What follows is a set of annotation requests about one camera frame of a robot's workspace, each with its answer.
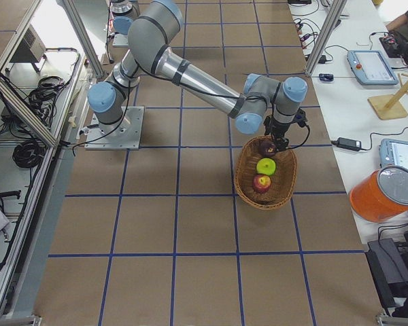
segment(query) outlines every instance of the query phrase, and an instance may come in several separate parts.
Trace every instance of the blue and white device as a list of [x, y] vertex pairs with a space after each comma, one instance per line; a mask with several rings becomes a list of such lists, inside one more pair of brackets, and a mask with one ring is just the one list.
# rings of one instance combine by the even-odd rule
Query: blue and white device
[[380, 51], [352, 50], [347, 61], [361, 85], [397, 85], [392, 67]]
[[408, 169], [408, 141], [383, 139], [379, 147], [379, 156], [382, 167], [393, 164]]

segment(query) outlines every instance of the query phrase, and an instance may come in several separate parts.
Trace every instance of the blue cap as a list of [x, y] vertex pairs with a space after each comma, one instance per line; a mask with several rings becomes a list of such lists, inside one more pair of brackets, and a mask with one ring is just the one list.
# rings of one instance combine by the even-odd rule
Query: blue cap
[[153, 2], [159, 2], [163, 4], [166, 8], [169, 9], [170, 12], [177, 18], [178, 24], [180, 24], [180, 28], [183, 26], [183, 15], [177, 5], [172, 2], [171, 0], [154, 0]]
[[105, 81], [89, 88], [88, 102], [92, 110], [97, 113], [103, 113], [109, 110], [115, 103], [115, 99], [115, 88]]
[[123, 35], [128, 35], [133, 19], [126, 16], [118, 16], [114, 19], [115, 30]]
[[250, 91], [252, 84], [257, 80], [257, 78], [261, 77], [261, 75], [257, 75], [256, 73], [250, 73], [246, 77], [245, 86], [243, 87], [243, 93], [246, 94]]
[[300, 103], [307, 95], [307, 83], [299, 77], [289, 77], [283, 83], [284, 94], [292, 101]]
[[236, 128], [242, 134], [255, 134], [262, 121], [263, 118], [257, 113], [243, 113], [236, 117]]

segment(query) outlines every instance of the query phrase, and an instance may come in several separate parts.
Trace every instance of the red apple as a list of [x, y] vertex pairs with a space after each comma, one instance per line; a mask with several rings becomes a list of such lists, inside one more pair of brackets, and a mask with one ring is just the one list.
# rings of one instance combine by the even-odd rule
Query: red apple
[[264, 158], [271, 158], [277, 153], [277, 147], [272, 140], [265, 139], [258, 146], [258, 151]]
[[252, 188], [259, 194], [264, 194], [271, 187], [269, 175], [256, 175], [252, 181]]

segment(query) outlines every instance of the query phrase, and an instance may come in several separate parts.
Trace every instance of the brown wicker basket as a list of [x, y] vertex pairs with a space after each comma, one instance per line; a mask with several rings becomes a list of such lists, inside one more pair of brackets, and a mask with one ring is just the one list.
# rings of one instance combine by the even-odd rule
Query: brown wicker basket
[[272, 157], [277, 170], [271, 176], [271, 188], [264, 194], [255, 192], [252, 180], [257, 174], [256, 165], [263, 157], [258, 148], [260, 143], [270, 137], [261, 136], [251, 139], [243, 146], [237, 162], [235, 187], [239, 196], [248, 204], [258, 209], [277, 209], [284, 205], [293, 195], [296, 181], [296, 156], [292, 150], [282, 151]]

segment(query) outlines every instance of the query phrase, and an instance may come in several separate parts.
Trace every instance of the orange cylinder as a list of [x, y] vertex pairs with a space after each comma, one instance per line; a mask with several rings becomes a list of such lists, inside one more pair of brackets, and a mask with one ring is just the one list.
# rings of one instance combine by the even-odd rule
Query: orange cylinder
[[376, 170], [351, 190], [349, 199], [357, 214], [376, 223], [408, 211], [408, 170], [401, 166]]

